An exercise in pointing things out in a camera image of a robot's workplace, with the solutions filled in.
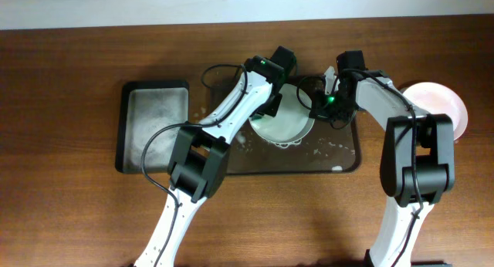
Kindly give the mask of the black soapy sponge tray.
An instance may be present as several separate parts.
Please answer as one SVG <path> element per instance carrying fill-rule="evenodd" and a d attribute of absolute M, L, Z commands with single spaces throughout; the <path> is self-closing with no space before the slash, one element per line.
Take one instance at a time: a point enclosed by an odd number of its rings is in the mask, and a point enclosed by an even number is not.
<path fill-rule="evenodd" d="M 131 81 L 123 85 L 115 169 L 139 174 L 145 144 L 161 128 L 188 119 L 189 84 L 182 79 Z"/>

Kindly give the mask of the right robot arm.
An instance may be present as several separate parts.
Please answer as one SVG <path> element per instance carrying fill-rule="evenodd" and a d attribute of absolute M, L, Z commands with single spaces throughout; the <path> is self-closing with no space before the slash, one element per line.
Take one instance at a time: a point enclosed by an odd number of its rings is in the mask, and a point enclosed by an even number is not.
<path fill-rule="evenodd" d="M 339 130 L 364 110 L 385 132 L 379 175 L 386 208 L 363 264 L 408 267 L 426 217 L 455 182 L 452 120 L 413 104 L 384 71 L 365 66 L 360 50 L 339 54 L 321 80 L 326 89 L 310 117 Z"/>

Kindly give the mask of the pale blue plate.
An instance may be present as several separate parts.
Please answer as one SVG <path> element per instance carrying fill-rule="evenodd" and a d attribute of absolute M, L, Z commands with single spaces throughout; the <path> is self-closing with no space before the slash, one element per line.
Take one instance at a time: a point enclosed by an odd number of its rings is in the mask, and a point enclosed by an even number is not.
<path fill-rule="evenodd" d="M 277 114 L 255 115 L 249 119 L 252 129 L 264 140 L 274 144 L 292 144 L 303 139 L 312 129 L 315 120 L 309 118 L 310 110 L 305 108 L 299 100 L 307 106 L 312 100 L 302 90 L 296 95 L 296 86 L 285 84 L 280 90 L 282 95 Z"/>

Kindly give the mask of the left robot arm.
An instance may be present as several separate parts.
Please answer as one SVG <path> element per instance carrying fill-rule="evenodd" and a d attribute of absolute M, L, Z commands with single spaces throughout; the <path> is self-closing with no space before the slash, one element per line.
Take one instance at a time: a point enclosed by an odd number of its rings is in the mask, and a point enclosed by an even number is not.
<path fill-rule="evenodd" d="M 282 46 L 270 58 L 247 59 L 238 66 L 242 71 L 239 81 L 212 113 L 199 123 L 176 125 L 178 134 L 167 167 L 166 204 L 135 267 L 174 264 L 193 217 L 225 178 L 235 135 L 251 116 L 277 114 L 280 89 L 295 65 L 294 52 Z"/>

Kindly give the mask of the dark brown plate tray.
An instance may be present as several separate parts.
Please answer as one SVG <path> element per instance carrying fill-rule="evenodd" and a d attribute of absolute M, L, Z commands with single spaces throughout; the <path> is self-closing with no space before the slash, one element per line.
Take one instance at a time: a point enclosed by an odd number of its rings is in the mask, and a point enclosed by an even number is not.
<path fill-rule="evenodd" d="M 301 76 L 286 84 L 297 86 Z M 300 87 L 311 100 L 323 88 L 316 79 L 306 79 Z M 227 174 L 338 173 L 356 170 L 361 162 L 357 125 L 315 120 L 311 131 L 292 144 L 274 144 L 261 138 L 249 120 L 231 143 Z"/>

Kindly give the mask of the pinkish white plate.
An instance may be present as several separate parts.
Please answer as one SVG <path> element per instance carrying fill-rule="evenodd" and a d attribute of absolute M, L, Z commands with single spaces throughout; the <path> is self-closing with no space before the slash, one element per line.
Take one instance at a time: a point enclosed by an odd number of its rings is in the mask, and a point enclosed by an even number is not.
<path fill-rule="evenodd" d="M 450 119 L 452 119 L 453 110 L 457 106 L 465 106 L 455 91 L 439 83 L 419 82 L 401 90 L 401 92 L 411 102 L 429 113 L 445 113 Z"/>

